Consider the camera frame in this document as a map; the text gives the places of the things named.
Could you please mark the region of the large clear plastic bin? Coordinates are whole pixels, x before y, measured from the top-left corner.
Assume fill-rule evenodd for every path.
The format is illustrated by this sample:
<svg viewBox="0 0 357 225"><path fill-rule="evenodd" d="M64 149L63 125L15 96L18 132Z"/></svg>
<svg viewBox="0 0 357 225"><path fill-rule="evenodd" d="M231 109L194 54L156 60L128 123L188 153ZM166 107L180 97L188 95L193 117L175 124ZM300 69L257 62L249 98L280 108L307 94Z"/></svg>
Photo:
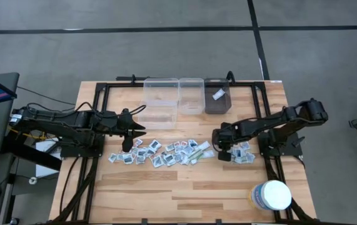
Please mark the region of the large clear plastic bin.
<svg viewBox="0 0 357 225"><path fill-rule="evenodd" d="M138 122L146 129L173 129L178 107L176 78L147 78L143 83L143 100L146 108L138 114Z"/></svg>

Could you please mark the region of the dark grey plastic bin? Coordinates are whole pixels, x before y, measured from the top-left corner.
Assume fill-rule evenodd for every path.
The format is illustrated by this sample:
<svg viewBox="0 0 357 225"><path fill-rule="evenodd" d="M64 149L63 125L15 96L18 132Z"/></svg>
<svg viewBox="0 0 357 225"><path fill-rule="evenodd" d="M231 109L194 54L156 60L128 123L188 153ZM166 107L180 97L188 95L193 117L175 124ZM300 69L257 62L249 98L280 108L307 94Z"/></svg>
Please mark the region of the dark grey plastic bin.
<svg viewBox="0 0 357 225"><path fill-rule="evenodd" d="M205 113L206 114L225 114L231 108L231 94L229 83L226 79L210 78L204 80L204 96L205 96ZM226 94L215 101L212 95L223 89Z"/></svg>

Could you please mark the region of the small clear plastic bin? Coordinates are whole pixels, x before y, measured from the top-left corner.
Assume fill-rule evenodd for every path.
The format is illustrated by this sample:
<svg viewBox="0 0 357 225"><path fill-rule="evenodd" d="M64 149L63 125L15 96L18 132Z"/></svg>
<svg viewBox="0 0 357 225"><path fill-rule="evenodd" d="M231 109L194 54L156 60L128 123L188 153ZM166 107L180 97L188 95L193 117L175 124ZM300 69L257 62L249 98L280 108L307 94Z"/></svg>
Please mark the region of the small clear plastic bin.
<svg viewBox="0 0 357 225"><path fill-rule="evenodd" d="M204 107L204 80L201 78L181 78L179 80L180 113L202 114Z"/></svg>

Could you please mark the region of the black desk beam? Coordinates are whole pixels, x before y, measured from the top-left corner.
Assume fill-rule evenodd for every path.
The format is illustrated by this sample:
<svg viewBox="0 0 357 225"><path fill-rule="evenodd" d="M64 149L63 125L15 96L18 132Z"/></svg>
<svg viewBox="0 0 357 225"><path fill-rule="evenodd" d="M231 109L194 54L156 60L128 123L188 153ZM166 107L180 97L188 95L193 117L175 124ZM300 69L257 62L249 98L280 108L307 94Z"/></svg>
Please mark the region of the black desk beam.
<svg viewBox="0 0 357 225"><path fill-rule="evenodd" d="M11 153L17 158L31 161L32 163L44 166L49 169L59 171L62 160L46 153L36 150L30 146L25 145L25 137L18 137L17 134L10 132L4 137L2 143L2 152Z"/></svg>

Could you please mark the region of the white box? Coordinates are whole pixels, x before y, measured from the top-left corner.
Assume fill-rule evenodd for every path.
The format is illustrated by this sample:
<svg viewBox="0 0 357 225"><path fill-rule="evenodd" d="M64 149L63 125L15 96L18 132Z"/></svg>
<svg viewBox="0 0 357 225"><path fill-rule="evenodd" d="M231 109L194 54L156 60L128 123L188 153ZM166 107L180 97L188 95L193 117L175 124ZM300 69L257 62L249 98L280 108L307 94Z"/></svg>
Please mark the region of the white box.
<svg viewBox="0 0 357 225"><path fill-rule="evenodd" d="M56 138L56 137L50 138L50 139L45 139L44 141L37 142L35 144L35 148L37 151L48 153L51 156L61 159L61 156L60 156L61 149L56 145L57 142L58 142L58 138ZM45 166L40 166L38 164L36 165L36 177L37 178L43 178L43 177L46 177L46 176L49 176L52 174L56 174L56 173L58 173L57 170L50 169Z"/></svg>

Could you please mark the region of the black bar clamp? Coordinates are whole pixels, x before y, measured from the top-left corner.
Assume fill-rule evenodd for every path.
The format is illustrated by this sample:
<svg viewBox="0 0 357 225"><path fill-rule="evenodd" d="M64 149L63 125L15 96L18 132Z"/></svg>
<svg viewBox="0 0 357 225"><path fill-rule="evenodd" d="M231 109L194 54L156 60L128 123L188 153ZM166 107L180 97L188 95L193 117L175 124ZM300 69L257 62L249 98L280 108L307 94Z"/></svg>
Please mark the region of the black bar clamp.
<svg viewBox="0 0 357 225"><path fill-rule="evenodd" d="M156 79L156 77L150 77L150 76L140 77L140 76L136 76L135 74L132 74L130 76L117 76L116 77L116 81L129 81L131 83L138 83L140 81L145 81L146 79Z"/></svg>

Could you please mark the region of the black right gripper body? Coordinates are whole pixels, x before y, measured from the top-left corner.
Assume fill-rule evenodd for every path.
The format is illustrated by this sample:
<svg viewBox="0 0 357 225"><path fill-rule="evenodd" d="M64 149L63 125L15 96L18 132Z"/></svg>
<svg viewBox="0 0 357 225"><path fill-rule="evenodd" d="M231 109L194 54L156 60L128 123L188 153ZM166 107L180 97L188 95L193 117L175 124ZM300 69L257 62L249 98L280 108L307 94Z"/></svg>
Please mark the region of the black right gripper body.
<svg viewBox="0 0 357 225"><path fill-rule="evenodd" d="M241 130L237 122L232 124L223 122L219 129L214 129L212 132L212 146L218 153L220 161L230 162L231 153L228 151L240 142Z"/></svg>

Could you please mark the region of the white-lidded round jar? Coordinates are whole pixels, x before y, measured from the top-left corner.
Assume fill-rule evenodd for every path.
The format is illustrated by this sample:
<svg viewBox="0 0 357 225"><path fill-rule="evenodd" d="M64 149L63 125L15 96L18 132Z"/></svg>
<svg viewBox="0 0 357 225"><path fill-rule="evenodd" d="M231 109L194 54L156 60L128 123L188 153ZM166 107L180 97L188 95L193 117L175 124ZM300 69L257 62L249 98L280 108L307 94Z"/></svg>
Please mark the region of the white-lidded round jar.
<svg viewBox="0 0 357 225"><path fill-rule="evenodd" d="M292 194L285 183L270 180L255 185L249 192L249 201L258 209L280 211L290 206Z"/></svg>

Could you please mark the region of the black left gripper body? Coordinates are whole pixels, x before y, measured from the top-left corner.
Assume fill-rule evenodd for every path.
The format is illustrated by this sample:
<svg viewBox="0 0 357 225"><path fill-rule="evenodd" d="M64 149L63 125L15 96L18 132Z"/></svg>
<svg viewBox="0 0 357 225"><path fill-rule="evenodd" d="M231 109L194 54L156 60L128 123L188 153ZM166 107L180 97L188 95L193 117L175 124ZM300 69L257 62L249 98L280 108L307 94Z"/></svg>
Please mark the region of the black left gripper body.
<svg viewBox="0 0 357 225"><path fill-rule="evenodd" d="M122 143L123 152L128 153L133 146L133 132L130 128L132 124L132 115L128 108L124 108L116 120L116 126L113 128L113 134L124 138Z"/></svg>

